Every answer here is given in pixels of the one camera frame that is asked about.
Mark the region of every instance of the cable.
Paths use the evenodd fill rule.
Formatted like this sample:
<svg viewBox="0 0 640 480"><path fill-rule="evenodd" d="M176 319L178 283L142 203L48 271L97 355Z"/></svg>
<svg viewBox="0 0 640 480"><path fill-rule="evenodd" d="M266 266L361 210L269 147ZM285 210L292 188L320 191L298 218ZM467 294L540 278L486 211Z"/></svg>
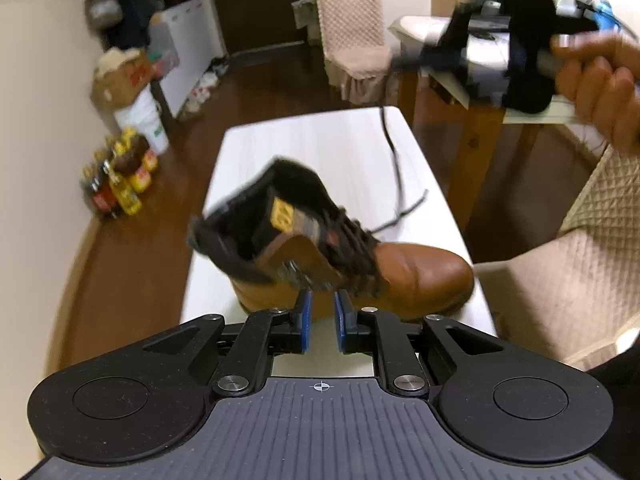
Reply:
<svg viewBox="0 0 640 480"><path fill-rule="evenodd" d="M382 224L376 229L373 229L373 231L371 231L372 234L379 233L380 231L398 225L398 223L405 216L410 215L412 212L418 209L418 206L420 206L426 200L428 193L428 190L425 189L422 196L413 205L411 205L408 209L404 208L404 184L402 183L402 174L400 172L400 160L398 157L398 151L396 150L394 142L391 140L391 135L389 135L389 129L386 124L386 93L388 90L389 79L391 78L392 73L392 70L389 69L384 76L384 79L382 81L382 94L380 95L378 108L380 110L380 123L382 124L382 131L385 134L386 143L389 145L389 149L391 150L391 157L394 164L394 173L396 176L396 189L398 190L398 197L396 202L396 217L393 220Z"/></svg>
<svg viewBox="0 0 640 480"><path fill-rule="evenodd" d="M404 185L402 184L402 175L400 173L400 161L398 160L398 152L396 146L391 140L389 129L386 125L386 93L388 91L389 79L391 79L391 70L385 74L382 81L382 94L380 95L380 122L382 123L382 131L385 134L386 143L391 149L391 157L394 163L394 173L396 174L396 187L398 188L398 196L396 197L396 215L400 216L404 210Z"/></svg>

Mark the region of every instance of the white sneaker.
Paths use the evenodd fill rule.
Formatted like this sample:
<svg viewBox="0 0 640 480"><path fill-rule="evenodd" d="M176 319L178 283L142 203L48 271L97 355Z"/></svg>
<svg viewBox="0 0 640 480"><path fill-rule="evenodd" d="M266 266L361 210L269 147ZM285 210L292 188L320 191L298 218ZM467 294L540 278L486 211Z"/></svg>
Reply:
<svg viewBox="0 0 640 480"><path fill-rule="evenodd" d="M200 78L200 86L203 88L215 88L218 86L218 74L205 72Z"/></svg>

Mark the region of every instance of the beige quilted cushion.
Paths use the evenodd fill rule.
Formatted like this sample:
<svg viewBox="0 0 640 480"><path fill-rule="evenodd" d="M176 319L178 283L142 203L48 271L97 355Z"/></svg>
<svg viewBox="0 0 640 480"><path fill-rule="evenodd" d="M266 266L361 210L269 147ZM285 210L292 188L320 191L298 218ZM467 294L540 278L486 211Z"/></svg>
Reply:
<svg viewBox="0 0 640 480"><path fill-rule="evenodd" d="M609 148L561 237L476 272L502 337L581 369L613 357L640 325L640 159Z"/></svg>
<svg viewBox="0 0 640 480"><path fill-rule="evenodd" d="M316 0L325 57L337 50L384 46L382 0Z"/></svg>
<svg viewBox="0 0 640 480"><path fill-rule="evenodd" d="M388 46L344 48L336 50L328 59L354 79L365 79L386 73L391 62L391 49Z"/></svg>
<svg viewBox="0 0 640 480"><path fill-rule="evenodd" d="M501 264L479 264L501 338L588 369L615 355L615 340L638 323L639 280L620 273L626 254L575 230Z"/></svg>

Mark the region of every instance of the hand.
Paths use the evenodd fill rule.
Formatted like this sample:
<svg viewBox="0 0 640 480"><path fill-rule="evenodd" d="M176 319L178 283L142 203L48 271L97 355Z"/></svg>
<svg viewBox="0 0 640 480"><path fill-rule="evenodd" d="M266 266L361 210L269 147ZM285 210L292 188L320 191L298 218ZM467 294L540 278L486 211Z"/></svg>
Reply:
<svg viewBox="0 0 640 480"><path fill-rule="evenodd" d="M553 38L551 50L565 60L556 89L575 103L580 120L620 153L640 156L640 45L619 34L589 32Z"/></svg>

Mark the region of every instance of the sauce bottle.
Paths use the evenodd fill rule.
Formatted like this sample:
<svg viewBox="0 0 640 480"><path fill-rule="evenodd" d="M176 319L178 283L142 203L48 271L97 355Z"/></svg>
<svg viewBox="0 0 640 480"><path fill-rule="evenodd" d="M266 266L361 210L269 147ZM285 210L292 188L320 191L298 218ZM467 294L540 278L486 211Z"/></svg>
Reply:
<svg viewBox="0 0 640 480"><path fill-rule="evenodd" d="M109 186L118 199L118 203L126 214L135 215L142 207L142 202L140 202L136 192L133 191L127 179L111 167L111 163L108 160L105 161L104 165L109 174Z"/></svg>
<svg viewBox="0 0 640 480"><path fill-rule="evenodd" d="M99 217L118 217L120 212L118 200L111 191L104 173L95 164L85 166L82 170L82 187Z"/></svg>
<svg viewBox="0 0 640 480"><path fill-rule="evenodd" d="M151 184L151 175L133 150L127 150L120 141L113 147L114 169L127 178L136 193L144 192Z"/></svg>
<svg viewBox="0 0 640 480"><path fill-rule="evenodd" d="M158 168L158 157L149 146L149 141L146 140L145 136L140 135L135 128L127 126L122 131L122 140L126 147L132 150L136 157L140 158L149 173Z"/></svg>

